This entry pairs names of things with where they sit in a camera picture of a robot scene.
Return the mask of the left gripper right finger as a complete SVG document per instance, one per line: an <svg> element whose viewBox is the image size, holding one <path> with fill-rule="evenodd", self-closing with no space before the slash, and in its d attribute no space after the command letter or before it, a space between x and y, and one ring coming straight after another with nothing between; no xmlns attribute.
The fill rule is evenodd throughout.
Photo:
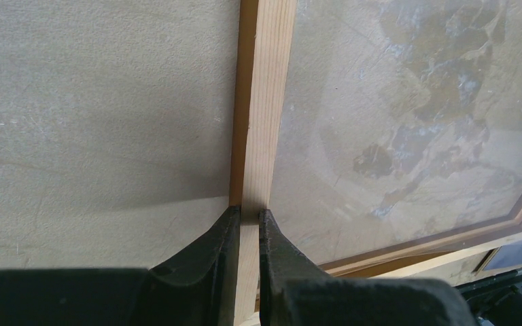
<svg viewBox="0 0 522 326"><path fill-rule="evenodd" d="M261 325L476 325L466 301L430 278L336 278L259 214Z"/></svg>

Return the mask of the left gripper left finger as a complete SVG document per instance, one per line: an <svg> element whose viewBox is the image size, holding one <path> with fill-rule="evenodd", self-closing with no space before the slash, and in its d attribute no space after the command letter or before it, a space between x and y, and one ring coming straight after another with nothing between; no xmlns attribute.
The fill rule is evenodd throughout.
<svg viewBox="0 0 522 326"><path fill-rule="evenodd" d="M232 325L240 210L157 266L0 270L0 325Z"/></svg>

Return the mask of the clear glass pane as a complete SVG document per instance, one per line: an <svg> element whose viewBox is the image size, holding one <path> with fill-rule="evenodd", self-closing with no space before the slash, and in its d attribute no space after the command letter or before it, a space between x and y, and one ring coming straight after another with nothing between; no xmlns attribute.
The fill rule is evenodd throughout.
<svg viewBox="0 0 522 326"><path fill-rule="evenodd" d="M271 210L317 264L509 214L522 1L299 1Z"/></svg>

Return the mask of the wooden picture frame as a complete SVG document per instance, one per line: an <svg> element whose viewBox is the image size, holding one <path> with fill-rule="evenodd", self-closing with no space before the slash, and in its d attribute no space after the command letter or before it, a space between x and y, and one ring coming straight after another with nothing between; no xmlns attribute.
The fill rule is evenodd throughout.
<svg viewBox="0 0 522 326"><path fill-rule="evenodd" d="M241 8L234 141L243 152L234 163L243 167L232 170L230 191L230 201L241 204L243 209L235 325L254 323L257 316L258 214L262 209L271 210L298 2L245 1ZM503 217L328 263L314 263L334 276L365 271L403 276L521 238L522 194Z"/></svg>

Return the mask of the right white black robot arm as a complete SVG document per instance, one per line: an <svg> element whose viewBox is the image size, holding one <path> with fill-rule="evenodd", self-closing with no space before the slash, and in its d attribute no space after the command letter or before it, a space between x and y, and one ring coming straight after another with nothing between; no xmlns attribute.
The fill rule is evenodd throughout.
<svg viewBox="0 0 522 326"><path fill-rule="evenodd" d="M513 270L455 288L477 325L522 325L522 273Z"/></svg>

